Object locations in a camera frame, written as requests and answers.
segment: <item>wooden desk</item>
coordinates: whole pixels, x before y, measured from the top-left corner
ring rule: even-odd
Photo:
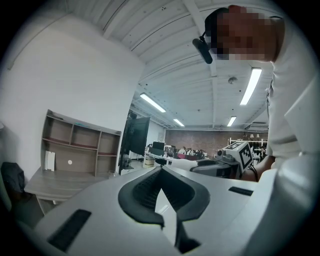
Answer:
[[[113,173],[102,173],[94,176],[93,173],[63,170],[36,171],[24,190],[34,194],[45,215],[56,205],[68,200],[86,187],[114,177]]]

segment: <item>white ceiling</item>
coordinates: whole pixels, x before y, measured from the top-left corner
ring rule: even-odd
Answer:
[[[137,114],[168,129],[179,128],[173,121],[177,118],[187,130],[226,130],[230,117],[237,116],[232,129],[243,130],[258,117],[268,122],[262,113],[272,65],[244,60],[214,60],[208,65],[192,45],[203,33],[204,19],[230,4],[281,16],[263,0],[58,0],[51,5],[97,25],[106,39],[121,42],[145,62],[131,104]],[[262,68],[262,74],[248,104],[240,106],[252,67]],[[231,77],[237,78],[233,84],[228,83]],[[143,92],[166,112],[140,98]]]

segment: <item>headset microphone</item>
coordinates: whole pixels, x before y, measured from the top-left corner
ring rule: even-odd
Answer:
[[[213,59],[212,59],[211,54],[209,52],[210,49],[209,49],[209,47],[206,43],[206,40],[204,38],[205,34],[206,34],[206,32],[204,32],[203,35],[199,37],[200,39],[198,39],[198,38],[193,39],[192,44],[198,50],[201,57],[204,59],[205,63],[211,64]]]

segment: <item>black rubber pad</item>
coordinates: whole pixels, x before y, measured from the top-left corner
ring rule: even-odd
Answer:
[[[47,241],[59,250],[66,252],[90,215],[89,211],[76,210]]]
[[[245,195],[245,196],[249,196],[251,197],[253,191],[252,190],[248,190],[248,189],[244,189],[244,188],[240,188],[240,187],[236,187],[236,186],[232,186],[229,188],[229,191],[241,194],[241,195]]]

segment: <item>white shirt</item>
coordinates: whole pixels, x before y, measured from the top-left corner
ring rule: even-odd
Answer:
[[[284,21],[281,50],[273,63],[269,90],[269,134],[266,154],[275,157],[271,168],[298,156],[299,143],[285,119],[285,113],[313,79],[319,69],[316,55],[307,39],[291,21]]]

